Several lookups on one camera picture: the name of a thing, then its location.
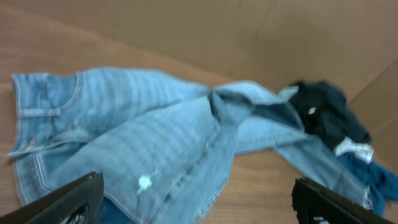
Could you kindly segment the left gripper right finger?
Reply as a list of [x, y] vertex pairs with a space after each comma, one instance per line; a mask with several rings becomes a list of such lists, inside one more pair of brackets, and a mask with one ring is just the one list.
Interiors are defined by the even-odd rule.
[[300, 224], [394, 224], [307, 177], [295, 180], [292, 208]]

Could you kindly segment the light blue denim jeans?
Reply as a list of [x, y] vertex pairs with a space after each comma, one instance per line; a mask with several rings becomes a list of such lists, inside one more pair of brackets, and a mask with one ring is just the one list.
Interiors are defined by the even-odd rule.
[[209, 88], [159, 70], [94, 68], [12, 76], [11, 157], [23, 204], [90, 172], [134, 223], [193, 223], [229, 181], [234, 157], [267, 148], [364, 208], [362, 184], [284, 99], [254, 82]]

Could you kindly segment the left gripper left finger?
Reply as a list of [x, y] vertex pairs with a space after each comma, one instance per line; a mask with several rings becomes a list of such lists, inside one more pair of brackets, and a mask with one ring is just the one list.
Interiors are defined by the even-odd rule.
[[1, 217], [1, 223], [95, 223], [96, 214], [103, 202], [103, 193], [103, 175], [91, 172], [16, 211], [8, 213]]

